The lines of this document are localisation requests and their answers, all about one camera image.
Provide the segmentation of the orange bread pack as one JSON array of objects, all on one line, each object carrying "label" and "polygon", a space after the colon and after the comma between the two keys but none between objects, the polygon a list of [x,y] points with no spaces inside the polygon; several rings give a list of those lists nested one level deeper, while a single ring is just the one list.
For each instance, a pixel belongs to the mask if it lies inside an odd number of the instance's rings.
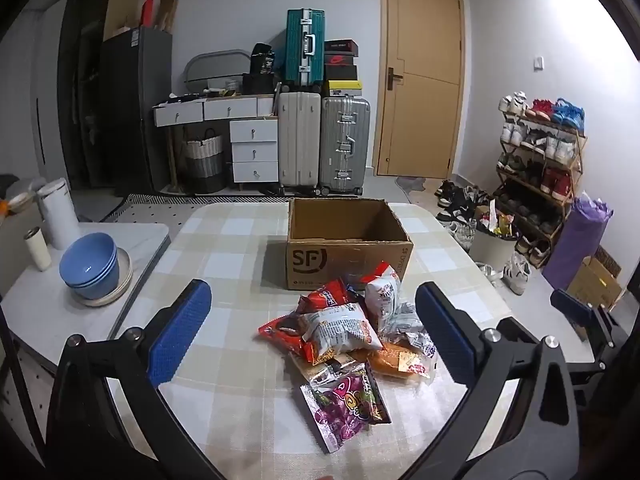
[{"label": "orange bread pack", "polygon": [[399,344],[386,342],[381,350],[352,352],[352,356],[367,362],[374,372],[388,377],[423,380],[434,378],[434,365],[430,358]]}]

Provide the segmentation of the red oreo cookie pack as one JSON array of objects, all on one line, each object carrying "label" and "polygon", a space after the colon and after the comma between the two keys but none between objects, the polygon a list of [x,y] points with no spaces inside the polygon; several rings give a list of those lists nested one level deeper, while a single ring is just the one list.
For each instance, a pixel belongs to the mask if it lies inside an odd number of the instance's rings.
[{"label": "red oreo cookie pack", "polygon": [[322,362],[318,344],[312,341],[312,314],[290,313],[258,328],[258,335],[291,351],[310,364]]}]

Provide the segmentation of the white chips bag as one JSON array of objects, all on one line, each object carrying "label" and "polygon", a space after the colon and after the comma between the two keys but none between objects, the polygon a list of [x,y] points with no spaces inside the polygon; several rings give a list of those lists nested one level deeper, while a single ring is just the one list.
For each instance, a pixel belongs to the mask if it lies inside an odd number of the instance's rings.
[{"label": "white chips bag", "polygon": [[312,365],[355,350],[383,349],[359,304],[343,304],[299,315],[302,357]]}]

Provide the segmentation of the clear cracker pack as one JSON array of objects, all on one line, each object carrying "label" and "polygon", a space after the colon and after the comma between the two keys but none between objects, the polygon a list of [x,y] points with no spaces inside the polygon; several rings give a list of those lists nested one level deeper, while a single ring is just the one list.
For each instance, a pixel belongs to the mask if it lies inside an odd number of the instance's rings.
[{"label": "clear cracker pack", "polygon": [[337,378],[348,373],[358,364],[358,361],[348,354],[341,354],[316,365],[308,363],[293,352],[290,353],[290,358],[306,382],[314,386],[335,382]]}]

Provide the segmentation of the red puffed snack bag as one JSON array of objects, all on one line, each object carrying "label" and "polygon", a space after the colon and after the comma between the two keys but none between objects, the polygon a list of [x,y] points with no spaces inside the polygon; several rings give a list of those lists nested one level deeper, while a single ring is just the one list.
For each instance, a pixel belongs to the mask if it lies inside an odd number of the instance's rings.
[{"label": "red puffed snack bag", "polygon": [[349,304],[354,299],[354,294],[340,278],[337,278],[314,290],[307,296],[301,296],[298,300],[296,312],[298,314],[305,314],[326,308],[344,306],[344,304]]}]

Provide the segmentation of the purple grape candy bag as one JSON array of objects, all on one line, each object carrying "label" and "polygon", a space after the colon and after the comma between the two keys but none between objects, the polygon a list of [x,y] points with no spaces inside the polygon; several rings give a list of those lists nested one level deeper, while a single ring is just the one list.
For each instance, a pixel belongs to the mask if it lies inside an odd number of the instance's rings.
[{"label": "purple grape candy bag", "polygon": [[357,364],[333,382],[302,385],[300,392],[328,453],[371,426],[392,422],[368,363]]}]

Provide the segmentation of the white red noodle snack bag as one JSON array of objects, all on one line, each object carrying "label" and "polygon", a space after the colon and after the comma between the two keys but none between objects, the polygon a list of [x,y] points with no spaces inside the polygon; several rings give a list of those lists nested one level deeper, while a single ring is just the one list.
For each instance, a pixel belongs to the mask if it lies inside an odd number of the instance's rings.
[{"label": "white red noodle snack bag", "polygon": [[361,283],[366,307],[380,330],[399,307],[401,280],[395,269],[382,261],[371,274],[361,279]]}]

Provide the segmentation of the small cardboard box on floor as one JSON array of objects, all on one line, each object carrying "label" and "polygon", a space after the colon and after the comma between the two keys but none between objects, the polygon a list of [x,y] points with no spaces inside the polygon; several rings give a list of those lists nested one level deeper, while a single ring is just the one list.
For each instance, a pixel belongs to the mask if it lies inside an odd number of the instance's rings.
[{"label": "small cardboard box on floor", "polygon": [[567,292],[583,304],[611,311],[624,292],[618,282],[620,272],[622,267],[599,246],[592,256],[582,260]]}]

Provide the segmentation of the checkered tablecloth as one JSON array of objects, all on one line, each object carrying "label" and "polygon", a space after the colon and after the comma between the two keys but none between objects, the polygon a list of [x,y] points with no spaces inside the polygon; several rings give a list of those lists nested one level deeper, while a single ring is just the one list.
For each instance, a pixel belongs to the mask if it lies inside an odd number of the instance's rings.
[{"label": "checkered tablecloth", "polygon": [[382,200],[203,207],[122,325],[147,326],[196,279],[212,306],[160,394],[228,479],[400,478],[466,393],[418,288],[480,328],[510,315],[428,211]]}]

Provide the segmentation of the patterned floor rug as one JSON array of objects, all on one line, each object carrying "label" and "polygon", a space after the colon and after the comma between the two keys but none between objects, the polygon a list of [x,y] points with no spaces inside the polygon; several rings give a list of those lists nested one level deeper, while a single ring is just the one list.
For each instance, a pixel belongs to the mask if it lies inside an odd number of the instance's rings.
[{"label": "patterned floor rug", "polygon": [[102,222],[168,222],[180,224],[186,221],[194,211],[220,204],[280,204],[291,200],[286,196],[265,195],[146,195],[130,194],[107,214]]}]

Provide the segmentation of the woven laundry basket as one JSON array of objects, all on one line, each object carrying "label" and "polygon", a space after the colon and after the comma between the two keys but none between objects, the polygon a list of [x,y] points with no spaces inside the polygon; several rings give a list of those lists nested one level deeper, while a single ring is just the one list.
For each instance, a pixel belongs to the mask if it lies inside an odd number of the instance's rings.
[{"label": "woven laundry basket", "polygon": [[224,188],[224,138],[207,128],[197,139],[183,141],[186,174],[193,193],[216,193]]}]

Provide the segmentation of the shoe rack with shoes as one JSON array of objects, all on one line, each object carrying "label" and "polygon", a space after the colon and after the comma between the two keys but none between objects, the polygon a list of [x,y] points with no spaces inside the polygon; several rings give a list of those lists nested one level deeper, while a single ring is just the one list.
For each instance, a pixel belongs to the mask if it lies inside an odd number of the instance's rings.
[{"label": "shoe rack with shoes", "polygon": [[562,98],[528,102],[521,91],[501,98],[498,111],[497,204],[520,232],[515,250],[540,269],[558,244],[584,174],[586,113]]}]

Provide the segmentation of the white drawer desk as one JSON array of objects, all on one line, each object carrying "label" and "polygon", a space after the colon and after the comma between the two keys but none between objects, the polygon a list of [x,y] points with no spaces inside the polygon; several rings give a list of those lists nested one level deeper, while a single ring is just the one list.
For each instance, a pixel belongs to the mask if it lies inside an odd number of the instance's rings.
[{"label": "white drawer desk", "polygon": [[279,182],[278,118],[272,94],[166,102],[154,107],[154,119],[157,127],[170,131],[198,126],[221,134],[226,185]]}]

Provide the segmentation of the silver suitcase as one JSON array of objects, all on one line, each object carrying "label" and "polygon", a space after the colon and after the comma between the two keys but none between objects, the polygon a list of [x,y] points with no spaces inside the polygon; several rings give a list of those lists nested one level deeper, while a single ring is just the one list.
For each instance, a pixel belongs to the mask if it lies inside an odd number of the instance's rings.
[{"label": "silver suitcase", "polygon": [[322,195],[361,195],[366,173],[370,104],[361,98],[322,100],[319,188]]}]

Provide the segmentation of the wooden door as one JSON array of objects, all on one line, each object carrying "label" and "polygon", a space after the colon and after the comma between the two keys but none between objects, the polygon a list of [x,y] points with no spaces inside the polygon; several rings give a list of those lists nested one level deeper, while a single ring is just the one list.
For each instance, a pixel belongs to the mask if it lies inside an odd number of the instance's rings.
[{"label": "wooden door", "polygon": [[463,107],[463,0],[381,0],[378,174],[445,179]]}]

